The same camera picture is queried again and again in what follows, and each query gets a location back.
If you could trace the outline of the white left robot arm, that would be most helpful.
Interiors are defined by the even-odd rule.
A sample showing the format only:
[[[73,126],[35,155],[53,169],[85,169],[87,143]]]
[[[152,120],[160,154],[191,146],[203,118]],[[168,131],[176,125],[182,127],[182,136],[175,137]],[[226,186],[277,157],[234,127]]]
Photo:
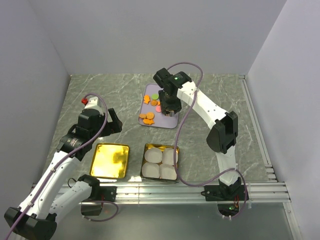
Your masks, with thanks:
[[[98,137],[122,131],[122,122],[113,108],[108,113],[100,107],[84,109],[68,133],[60,139],[53,159],[27,198],[18,207],[9,207],[4,219],[10,232],[28,240],[49,240],[61,220],[82,201],[114,204],[113,196],[105,197],[100,181],[84,174],[61,196],[57,196],[68,174],[92,149]]]

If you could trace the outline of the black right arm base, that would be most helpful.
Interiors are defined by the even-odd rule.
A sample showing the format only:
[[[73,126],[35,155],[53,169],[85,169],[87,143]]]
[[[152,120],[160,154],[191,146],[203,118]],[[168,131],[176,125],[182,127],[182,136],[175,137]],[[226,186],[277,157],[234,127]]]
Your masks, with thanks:
[[[206,202],[217,202],[218,212],[230,220],[244,209],[249,200],[248,190],[240,177],[230,186],[220,180],[218,185],[205,185],[200,194]]]

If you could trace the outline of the pink round cookie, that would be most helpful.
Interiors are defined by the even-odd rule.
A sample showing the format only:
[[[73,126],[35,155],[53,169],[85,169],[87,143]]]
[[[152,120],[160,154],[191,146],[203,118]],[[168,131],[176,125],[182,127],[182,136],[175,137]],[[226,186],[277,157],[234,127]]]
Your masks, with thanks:
[[[156,110],[158,113],[161,113],[161,112],[162,112],[160,105],[157,105],[156,108],[155,108],[155,110]]]

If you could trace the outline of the gold tin lid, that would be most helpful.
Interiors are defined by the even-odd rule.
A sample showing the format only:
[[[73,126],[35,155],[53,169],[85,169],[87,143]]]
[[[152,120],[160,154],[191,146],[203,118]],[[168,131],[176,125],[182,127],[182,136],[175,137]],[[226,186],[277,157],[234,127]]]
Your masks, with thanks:
[[[130,147],[118,143],[96,145],[90,175],[102,179],[124,179],[129,163]]]

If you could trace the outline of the metal tongs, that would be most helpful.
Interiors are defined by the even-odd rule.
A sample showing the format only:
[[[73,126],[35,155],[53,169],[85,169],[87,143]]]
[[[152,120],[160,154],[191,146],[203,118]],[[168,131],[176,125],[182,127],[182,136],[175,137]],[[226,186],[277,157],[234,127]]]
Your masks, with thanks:
[[[174,117],[176,115],[176,112],[174,110],[170,110],[166,112],[166,115],[169,117]]]

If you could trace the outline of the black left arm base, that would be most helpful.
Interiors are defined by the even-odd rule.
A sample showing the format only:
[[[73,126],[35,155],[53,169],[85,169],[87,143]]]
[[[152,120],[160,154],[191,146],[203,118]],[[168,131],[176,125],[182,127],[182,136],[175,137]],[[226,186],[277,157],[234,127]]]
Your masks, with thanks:
[[[117,194],[116,186],[103,186],[98,190],[98,193],[94,196],[90,196],[86,199],[80,207],[81,215],[84,219],[101,223],[113,219],[119,212],[119,206],[115,203]],[[98,217],[103,213],[103,208],[106,205],[111,205],[115,208],[112,215],[104,219],[93,219],[92,217]]]

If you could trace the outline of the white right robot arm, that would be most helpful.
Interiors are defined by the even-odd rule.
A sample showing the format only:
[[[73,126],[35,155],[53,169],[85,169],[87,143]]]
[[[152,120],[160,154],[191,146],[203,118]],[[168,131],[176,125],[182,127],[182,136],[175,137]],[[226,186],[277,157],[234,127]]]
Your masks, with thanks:
[[[158,92],[161,112],[173,116],[181,111],[182,103],[195,111],[207,124],[206,143],[215,152],[219,167],[221,196],[231,200],[237,195],[244,180],[237,171],[235,145],[238,137],[238,115],[214,103],[185,72],[171,74],[166,68],[153,76],[161,90]]]

